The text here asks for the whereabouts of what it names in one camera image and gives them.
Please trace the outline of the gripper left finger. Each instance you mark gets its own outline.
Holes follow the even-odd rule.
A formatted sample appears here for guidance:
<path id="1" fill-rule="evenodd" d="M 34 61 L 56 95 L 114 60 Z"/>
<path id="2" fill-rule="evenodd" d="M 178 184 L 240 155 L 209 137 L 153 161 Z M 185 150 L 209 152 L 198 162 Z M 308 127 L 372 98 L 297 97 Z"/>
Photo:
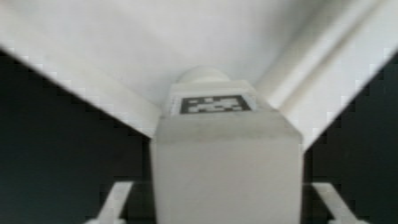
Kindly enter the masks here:
<path id="1" fill-rule="evenodd" d="M 127 220 L 121 218 L 121 214 L 132 187 L 132 181 L 114 183 L 98 216 L 89 219 L 84 224 L 127 224 Z"/>

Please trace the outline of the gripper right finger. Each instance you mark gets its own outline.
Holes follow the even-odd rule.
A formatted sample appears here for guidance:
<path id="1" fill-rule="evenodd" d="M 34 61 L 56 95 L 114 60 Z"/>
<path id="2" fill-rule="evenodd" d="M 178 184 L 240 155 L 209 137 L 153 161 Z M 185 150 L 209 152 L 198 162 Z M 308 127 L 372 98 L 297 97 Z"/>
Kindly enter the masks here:
<path id="1" fill-rule="evenodd" d="M 312 186 L 333 214 L 329 224 L 368 224 L 368 222 L 358 218 L 333 184 L 328 182 L 313 182 Z"/>

